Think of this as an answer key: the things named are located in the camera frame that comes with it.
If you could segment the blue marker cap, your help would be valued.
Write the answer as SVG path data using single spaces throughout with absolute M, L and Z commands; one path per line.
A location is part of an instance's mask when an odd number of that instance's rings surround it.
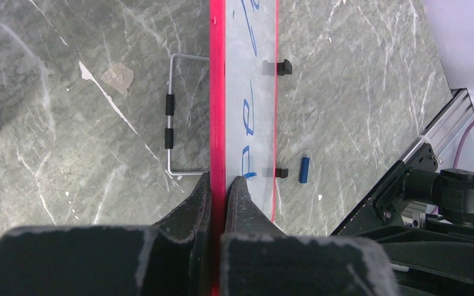
M 306 184 L 308 182 L 309 164 L 310 164 L 309 157 L 301 158 L 301 164 L 300 164 L 300 170 L 299 170 L 299 182 L 301 184 Z

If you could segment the pink-framed whiteboard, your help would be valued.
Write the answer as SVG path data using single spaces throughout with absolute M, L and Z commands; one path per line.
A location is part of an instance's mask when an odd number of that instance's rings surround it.
M 230 187 L 242 177 L 253 203 L 275 216 L 278 1 L 209 3 L 212 293 L 222 293 L 220 238 Z

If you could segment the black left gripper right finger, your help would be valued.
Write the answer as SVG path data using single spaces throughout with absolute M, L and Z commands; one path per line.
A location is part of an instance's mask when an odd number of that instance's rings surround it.
M 381 245 L 362 237 L 288 236 L 251 200 L 244 177 L 230 187 L 220 244 L 221 295 L 397 295 Z

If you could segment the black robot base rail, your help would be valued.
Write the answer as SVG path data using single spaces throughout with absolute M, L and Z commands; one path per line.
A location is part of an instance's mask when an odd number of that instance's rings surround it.
M 403 183 L 412 170 L 435 172 L 438 163 L 429 143 L 416 140 L 372 187 L 368 194 L 340 222 L 333 236 L 355 236 L 389 224 L 402 225 Z

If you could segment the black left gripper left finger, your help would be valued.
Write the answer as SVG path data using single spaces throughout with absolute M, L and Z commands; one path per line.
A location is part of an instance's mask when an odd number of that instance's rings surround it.
M 210 295 L 210 178 L 152 225 L 24 226 L 0 238 L 0 295 Z

